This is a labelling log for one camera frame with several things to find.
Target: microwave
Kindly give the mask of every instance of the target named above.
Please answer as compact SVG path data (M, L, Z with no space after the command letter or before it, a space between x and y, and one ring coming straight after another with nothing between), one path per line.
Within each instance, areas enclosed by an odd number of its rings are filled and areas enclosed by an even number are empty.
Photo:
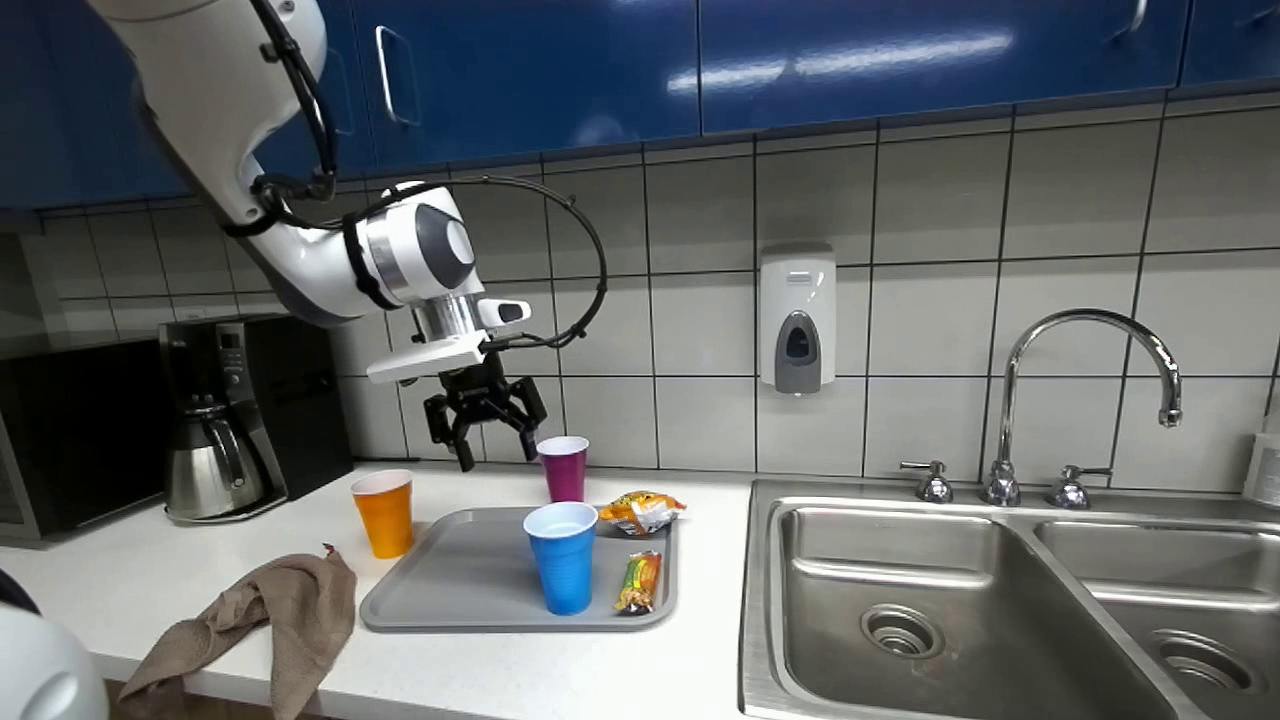
M165 501L172 428L156 340L0 361L0 546Z

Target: plastic cup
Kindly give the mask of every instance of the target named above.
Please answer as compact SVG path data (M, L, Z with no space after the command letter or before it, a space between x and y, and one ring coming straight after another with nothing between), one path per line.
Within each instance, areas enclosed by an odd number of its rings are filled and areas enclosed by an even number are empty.
M551 503L584 501L587 485L587 440L584 438L549 438L536 446L542 459Z
M551 618L574 618L593 606L593 503L542 503L522 517L522 535Z
M374 560L394 560L413 546L413 482L398 473L374 473L360 477L355 488L355 509L363 519L363 535Z

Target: food item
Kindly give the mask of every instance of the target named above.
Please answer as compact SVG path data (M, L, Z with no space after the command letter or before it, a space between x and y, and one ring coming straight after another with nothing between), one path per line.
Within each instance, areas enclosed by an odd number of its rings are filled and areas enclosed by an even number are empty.
M657 535L663 533L685 503L667 492L623 492L620 501L599 509L599 526L623 535Z
M634 551L623 572L623 588L610 599L620 618L647 618L657 607L657 585L663 578L661 551Z

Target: sink drain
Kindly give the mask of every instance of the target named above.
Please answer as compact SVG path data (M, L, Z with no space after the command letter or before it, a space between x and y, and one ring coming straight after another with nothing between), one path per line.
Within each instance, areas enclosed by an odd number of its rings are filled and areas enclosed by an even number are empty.
M1190 678L1199 683L1234 687L1234 691L1255 687L1255 678L1210 636L1158 629L1155 653L1162 669Z
M907 606L866 607L864 631L875 648L892 655L935 655L944 648L944 631Z

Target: blue cup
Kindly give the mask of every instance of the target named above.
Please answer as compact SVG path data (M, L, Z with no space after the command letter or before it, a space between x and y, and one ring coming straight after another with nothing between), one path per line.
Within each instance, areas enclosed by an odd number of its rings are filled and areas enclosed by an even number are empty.
M594 509L542 503L522 517L522 535L536 560L549 611L584 611L593 606Z

